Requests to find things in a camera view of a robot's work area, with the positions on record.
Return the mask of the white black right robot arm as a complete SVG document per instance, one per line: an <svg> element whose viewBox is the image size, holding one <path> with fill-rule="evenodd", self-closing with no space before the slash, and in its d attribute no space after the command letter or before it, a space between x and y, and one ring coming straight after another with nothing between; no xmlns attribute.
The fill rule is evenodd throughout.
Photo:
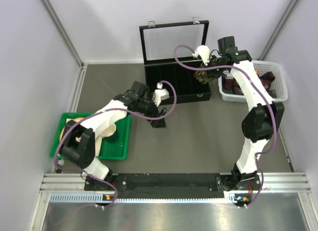
<svg viewBox="0 0 318 231"><path fill-rule="evenodd" d="M264 88L248 51L239 50L233 36L218 40L219 56L201 45L193 54L202 60L203 71L198 76L203 82L222 76L228 70L237 82L248 105L248 114L241 123L245 137L241 155L234 164L231 176L222 178L219 187L225 191L244 189L255 181L258 160L268 141L277 138L284 105L275 102Z"/></svg>

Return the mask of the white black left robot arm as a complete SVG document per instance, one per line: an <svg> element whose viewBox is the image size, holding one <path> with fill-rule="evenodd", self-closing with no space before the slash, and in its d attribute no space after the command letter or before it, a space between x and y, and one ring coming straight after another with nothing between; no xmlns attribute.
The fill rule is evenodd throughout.
<svg viewBox="0 0 318 231"><path fill-rule="evenodd" d="M146 116L153 127L163 127L166 110L159 110L158 106L166 99L169 99L169 92L162 83L158 83L154 92L150 92L146 84L136 81L131 89L115 96L94 114L78 122L68 121L57 153L94 176L96 185L101 189L108 189L113 182L112 171L98 159L96 139L117 121L133 112Z"/></svg>

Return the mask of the orange blue leaf-pattern tie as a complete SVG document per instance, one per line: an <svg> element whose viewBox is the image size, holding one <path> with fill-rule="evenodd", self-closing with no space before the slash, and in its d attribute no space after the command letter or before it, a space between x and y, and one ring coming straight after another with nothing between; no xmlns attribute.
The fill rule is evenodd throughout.
<svg viewBox="0 0 318 231"><path fill-rule="evenodd" d="M208 84L209 82L213 81L214 78L210 77L206 71L196 71L194 73L194 77L201 83L201 84Z"/></svg>

